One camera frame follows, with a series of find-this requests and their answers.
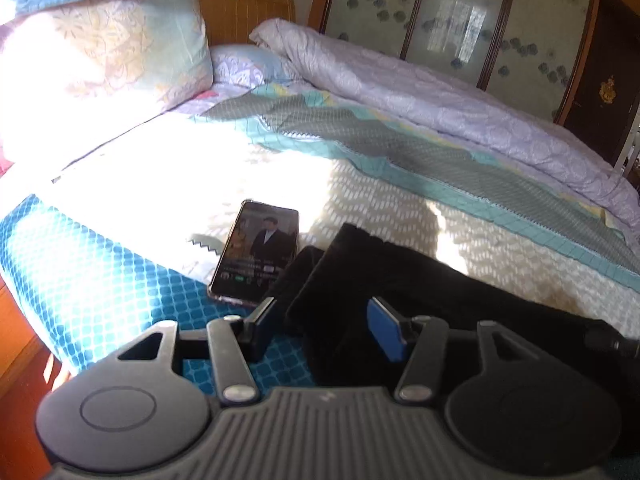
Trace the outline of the black pants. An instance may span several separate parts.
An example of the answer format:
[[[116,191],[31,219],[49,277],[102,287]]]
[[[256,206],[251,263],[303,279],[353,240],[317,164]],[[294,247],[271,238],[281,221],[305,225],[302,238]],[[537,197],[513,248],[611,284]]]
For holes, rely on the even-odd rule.
[[[639,352],[623,353],[626,338],[608,323],[518,298],[352,224],[328,248],[304,248],[267,294],[320,386],[396,384],[400,369],[368,327],[368,301],[380,297],[407,318],[434,316],[453,330],[495,321],[601,387],[622,410],[639,404]]]

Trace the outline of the smartphone with lit screen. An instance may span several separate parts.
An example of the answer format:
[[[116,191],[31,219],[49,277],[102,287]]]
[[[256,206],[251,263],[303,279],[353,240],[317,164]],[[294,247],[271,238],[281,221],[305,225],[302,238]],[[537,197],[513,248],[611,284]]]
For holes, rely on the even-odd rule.
[[[295,209],[244,200],[218,260],[207,295],[256,307],[297,252]]]

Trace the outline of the patterned quilt bedspread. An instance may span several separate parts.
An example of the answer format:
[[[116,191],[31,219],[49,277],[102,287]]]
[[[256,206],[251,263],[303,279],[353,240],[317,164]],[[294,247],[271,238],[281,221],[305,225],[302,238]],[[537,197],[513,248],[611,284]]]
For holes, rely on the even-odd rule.
[[[605,210],[486,152],[281,87],[216,88],[57,177],[1,181],[1,275],[72,372],[170,318],[231,312],[205,287],[244,200],[299,213],[299,245],[341,226],[639,335],[639,257]]]

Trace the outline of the wooden nightstand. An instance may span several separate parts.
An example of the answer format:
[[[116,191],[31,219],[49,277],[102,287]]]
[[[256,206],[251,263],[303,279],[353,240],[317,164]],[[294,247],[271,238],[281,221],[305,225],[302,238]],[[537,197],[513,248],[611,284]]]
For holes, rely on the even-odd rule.
[[[28,324],[1,282],[1,397],[23,380],[47,388],[55,358]]]

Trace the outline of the small lilac blue pillow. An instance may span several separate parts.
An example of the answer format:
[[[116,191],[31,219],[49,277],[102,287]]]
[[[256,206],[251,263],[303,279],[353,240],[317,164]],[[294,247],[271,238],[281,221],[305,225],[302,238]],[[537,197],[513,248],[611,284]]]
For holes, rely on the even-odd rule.
[[[288,84],[302,77],[286,58],[251,44],[222,44],[209,48],[216,84],[253,89],[263,84]]]

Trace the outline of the lilac floral duvet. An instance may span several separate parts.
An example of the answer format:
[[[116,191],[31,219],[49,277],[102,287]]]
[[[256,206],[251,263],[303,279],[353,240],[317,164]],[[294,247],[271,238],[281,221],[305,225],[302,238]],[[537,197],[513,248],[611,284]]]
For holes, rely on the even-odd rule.
[[[280,18],[250,33],[303,79],[336,96],[487,146],[559,181],[639,232],[639,195],[568,130],[514,110],[429,68],[333,39]]]

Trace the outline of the pastel floral pillow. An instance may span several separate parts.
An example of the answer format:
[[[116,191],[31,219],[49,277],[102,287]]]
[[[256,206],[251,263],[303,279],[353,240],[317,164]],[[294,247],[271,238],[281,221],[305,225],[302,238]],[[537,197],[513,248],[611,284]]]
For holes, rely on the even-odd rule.
[[[1,154],[65,166],[213,83],[198,0],[84,0],[1,29]]]

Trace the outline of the wooden headboard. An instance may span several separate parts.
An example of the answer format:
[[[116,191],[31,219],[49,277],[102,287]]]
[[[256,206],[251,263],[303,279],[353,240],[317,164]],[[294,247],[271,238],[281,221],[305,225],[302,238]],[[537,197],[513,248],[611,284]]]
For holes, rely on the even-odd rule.
[[[294,0],[198,0],[208,44],[249,44],[250,33],[270,18],[294,22]]]

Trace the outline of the wooden wardrobe frosted floral doors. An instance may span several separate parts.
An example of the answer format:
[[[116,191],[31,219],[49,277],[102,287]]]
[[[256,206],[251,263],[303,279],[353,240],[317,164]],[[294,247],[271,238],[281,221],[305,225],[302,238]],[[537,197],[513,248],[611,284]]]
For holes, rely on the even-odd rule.
[[[639,121],[639,0],[312,0],[311,27],[555,122],[612,165]]]

